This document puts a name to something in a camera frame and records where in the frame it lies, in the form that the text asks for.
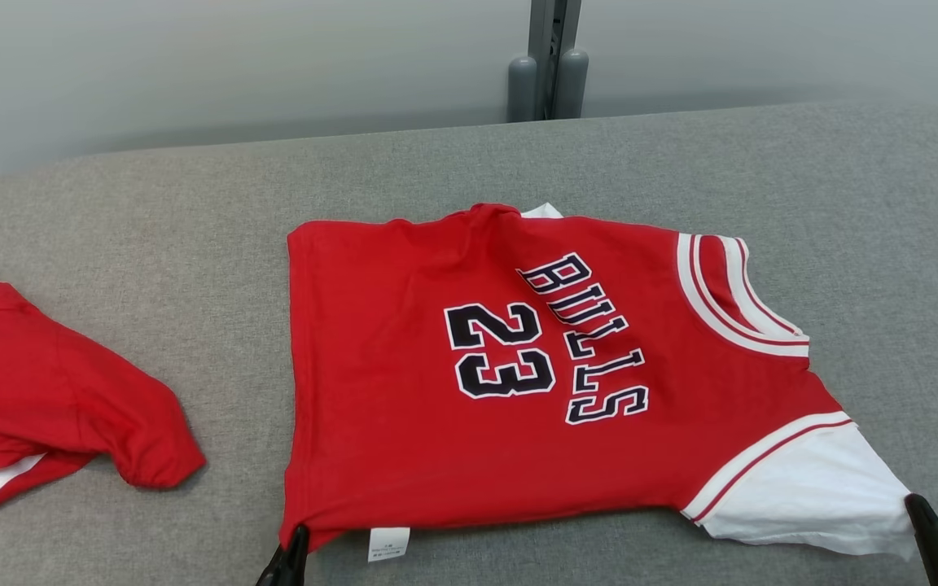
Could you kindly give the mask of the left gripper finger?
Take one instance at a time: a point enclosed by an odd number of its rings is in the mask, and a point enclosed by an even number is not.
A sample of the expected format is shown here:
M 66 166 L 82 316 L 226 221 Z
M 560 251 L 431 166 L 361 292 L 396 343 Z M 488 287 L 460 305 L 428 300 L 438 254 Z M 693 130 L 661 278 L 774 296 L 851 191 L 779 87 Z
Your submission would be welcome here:
M 291 532 L 289 545 L 279 546 L 257 579 L 256 586 L 305 586 L 305 568 L 309 556 L 309 528 L 298 524 Z

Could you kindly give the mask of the red Bulls jersey shirt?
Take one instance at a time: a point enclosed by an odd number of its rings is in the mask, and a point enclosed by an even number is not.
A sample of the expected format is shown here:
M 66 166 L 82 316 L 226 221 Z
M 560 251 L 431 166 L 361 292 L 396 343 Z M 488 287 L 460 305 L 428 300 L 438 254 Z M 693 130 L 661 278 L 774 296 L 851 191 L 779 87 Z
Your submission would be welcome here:
M 716 539 L 916 552 L 907 488 L 741 238 L 481 203 L 287 247 L 283 541 L 670 509 Z

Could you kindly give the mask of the grey metal partition post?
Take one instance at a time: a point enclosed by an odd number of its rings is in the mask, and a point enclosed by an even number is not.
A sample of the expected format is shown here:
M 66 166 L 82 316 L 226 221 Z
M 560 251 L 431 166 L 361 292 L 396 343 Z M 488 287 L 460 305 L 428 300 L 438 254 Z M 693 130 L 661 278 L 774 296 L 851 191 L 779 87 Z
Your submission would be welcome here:
M 583 0 L 531 0 L 528 55 L 537 62 L 536 121 L 551 118 L 559 57 L 577 48 Z

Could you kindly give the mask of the grey cylindrical post foot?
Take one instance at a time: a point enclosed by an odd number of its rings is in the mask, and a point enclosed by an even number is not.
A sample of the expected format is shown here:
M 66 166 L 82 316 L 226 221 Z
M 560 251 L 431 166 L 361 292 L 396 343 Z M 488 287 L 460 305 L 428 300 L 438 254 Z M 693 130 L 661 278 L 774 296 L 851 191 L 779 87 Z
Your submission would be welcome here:
M 511 60 L 507 67 L 506 122 L 536 119 L 537 62 L 532 56 Z
M 552 119 L 581 118 L 589 63 L 587 52 L 577 48 L 559 56 L 552 96 Z

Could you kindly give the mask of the red Bulls shorts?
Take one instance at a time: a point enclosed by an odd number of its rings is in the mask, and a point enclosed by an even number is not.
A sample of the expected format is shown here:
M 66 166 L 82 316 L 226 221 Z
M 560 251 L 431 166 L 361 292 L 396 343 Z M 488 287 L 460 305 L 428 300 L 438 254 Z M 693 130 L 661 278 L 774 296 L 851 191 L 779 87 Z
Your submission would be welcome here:
M 149 489 L 206 462 L 170 388 L 0 282 L 0 505 L 101 455 Z

